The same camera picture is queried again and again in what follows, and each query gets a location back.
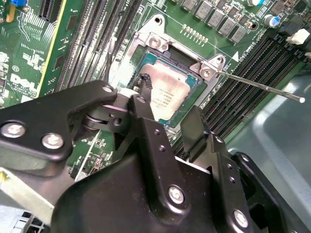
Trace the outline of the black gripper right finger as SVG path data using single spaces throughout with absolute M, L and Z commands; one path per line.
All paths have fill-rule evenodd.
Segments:
M 213 133 L 198 106 L 181 122 L 189 162 L 212 176 L 213 219 L 221 233 L 294 233 L 295 214 L 255 163 L 244 153 L 231 155 Z

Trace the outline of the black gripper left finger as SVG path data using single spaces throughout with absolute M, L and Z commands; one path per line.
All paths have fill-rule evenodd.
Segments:
M 150 107 L 154 87 L 141 74 L 130 97 L 93 81 L 4 108 L 0 112 L 0 165 L 39 177 L 66 170 L 74 142 L 99 130 L 119 134 L 117 162 L 133 150 L 140 156 L 149 205 L 158 218 L 184 218 L 191 204 L 162 124 Z

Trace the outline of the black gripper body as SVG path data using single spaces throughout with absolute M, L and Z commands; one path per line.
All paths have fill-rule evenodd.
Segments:
M 191 210 L 178 225 L 159 222 L 149 207 L 141 165 L 136 155 L 76 182 L 55 205 L 53 233 L 228 233 L 212 197 L 212 176 L 177 159 Z

